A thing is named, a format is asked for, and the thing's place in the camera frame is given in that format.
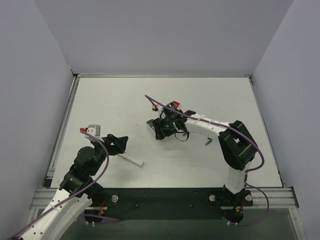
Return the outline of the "grey white remote control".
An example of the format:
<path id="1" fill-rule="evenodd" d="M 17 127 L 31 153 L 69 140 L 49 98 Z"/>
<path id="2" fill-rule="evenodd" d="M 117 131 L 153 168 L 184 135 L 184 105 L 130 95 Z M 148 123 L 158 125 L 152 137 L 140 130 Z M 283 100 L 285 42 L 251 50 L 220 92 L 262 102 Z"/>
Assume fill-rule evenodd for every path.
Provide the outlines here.
<path id="1" fill-rule="evenodd" d="M 146 126 L 148 127 L 148 129 L 155 135 L 156 134 L 156 130 L 155 130 L 155 127 L 154 127 L 154 123 L 153 123 L 153 120 L 150 119 L 146 122 Z"/>

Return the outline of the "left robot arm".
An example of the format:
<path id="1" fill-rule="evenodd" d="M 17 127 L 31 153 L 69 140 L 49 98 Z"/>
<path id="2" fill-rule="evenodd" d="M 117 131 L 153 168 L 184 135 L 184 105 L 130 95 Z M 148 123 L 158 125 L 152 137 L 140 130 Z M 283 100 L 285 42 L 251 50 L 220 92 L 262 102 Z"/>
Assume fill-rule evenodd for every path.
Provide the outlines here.
<path id="1" fill-rule="evenodd" d="M 59 240 L 87 207 L 101 203 L 103 187 L 98 180 L 106 172 L 110 156 L 125 153 L 129 138 L 113 134 L 100 138 L 83 129 L 80 132 L 89 139 L 91 146 L 79 149 L 72 166 L 42 214 L 10 239 Z M 103 173 L 98 172 L 101 166 L 104 167 Z"/>

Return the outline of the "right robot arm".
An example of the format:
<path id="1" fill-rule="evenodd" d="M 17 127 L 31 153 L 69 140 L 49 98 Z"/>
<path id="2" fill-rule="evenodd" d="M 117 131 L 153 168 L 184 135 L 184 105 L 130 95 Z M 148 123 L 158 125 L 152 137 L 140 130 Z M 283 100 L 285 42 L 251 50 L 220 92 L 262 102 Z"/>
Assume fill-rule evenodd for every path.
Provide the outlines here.
<path id="1" fill-rule="evenodd" d="M 212 201 L 223 206 L 234 206 L 236 211 L 252 206 L 252 194 L 246 189 L 246 181 L 249 165 L 257 153 L 257 144 L 246 126 L 239 120 L 220 122 L 192 110 L 182 111 L 173 103 L 159 109 L 159 112 L 157 118 L 146 122 L 158 141 L 177 134 L 187 138 L 190 134 L 197 134 L 218 140 L 228 173 L 225 184 L 212 194 Z"/>

